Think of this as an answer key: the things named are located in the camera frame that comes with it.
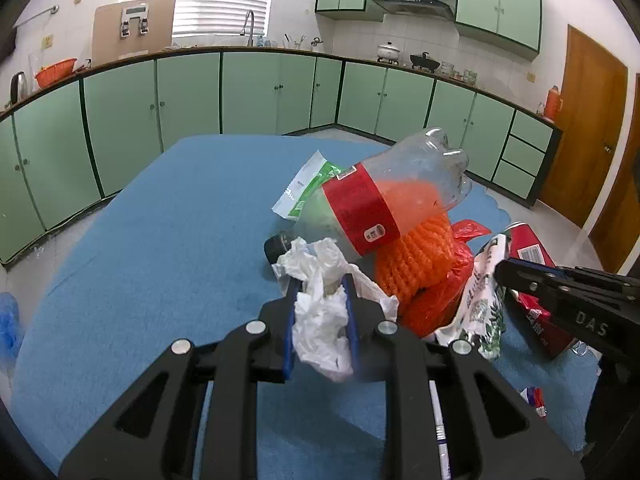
blue plastic bag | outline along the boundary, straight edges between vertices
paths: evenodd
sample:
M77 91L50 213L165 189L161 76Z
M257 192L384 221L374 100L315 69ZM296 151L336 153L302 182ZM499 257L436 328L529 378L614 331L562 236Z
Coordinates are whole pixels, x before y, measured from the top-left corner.
M18 302L8 292L0 292L0 372L13 370L24 336Z

orange basket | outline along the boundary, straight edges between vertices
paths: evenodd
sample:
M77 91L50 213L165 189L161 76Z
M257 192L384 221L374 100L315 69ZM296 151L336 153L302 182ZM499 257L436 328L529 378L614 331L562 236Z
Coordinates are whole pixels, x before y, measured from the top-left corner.
M43 68L36 74L36 81L40 88L46 88L53 85L56 81L60 81L65 77L71 75L74 71L74 65L78 61L77 57L65 59L54 63L53 65Z

pot lid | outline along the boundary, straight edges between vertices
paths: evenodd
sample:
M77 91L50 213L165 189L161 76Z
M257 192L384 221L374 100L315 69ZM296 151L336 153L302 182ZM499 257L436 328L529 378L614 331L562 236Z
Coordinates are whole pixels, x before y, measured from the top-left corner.
M394 46L393 43L387 41L384 45L379 45L378 48L388 48L389 50L395 50L396 52L402 52L398 47Z

faucet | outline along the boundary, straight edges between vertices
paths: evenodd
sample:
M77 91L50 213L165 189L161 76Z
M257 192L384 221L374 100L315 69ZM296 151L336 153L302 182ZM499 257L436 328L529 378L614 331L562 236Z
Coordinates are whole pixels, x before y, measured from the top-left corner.
M246 42L246 46L254 46L254 12L251 9L246 12L240 36L246 35L246 22L249 19L249 15L251 15L251 28L249 29L249 40Z

electrical outlet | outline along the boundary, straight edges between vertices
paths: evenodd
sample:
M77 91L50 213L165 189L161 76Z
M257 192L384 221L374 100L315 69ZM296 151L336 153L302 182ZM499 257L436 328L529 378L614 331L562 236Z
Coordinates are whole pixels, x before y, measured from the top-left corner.
M45 48L49 48L50 46L53 46L53 34L49 34L48 36L42 38L42 49L44 50Z

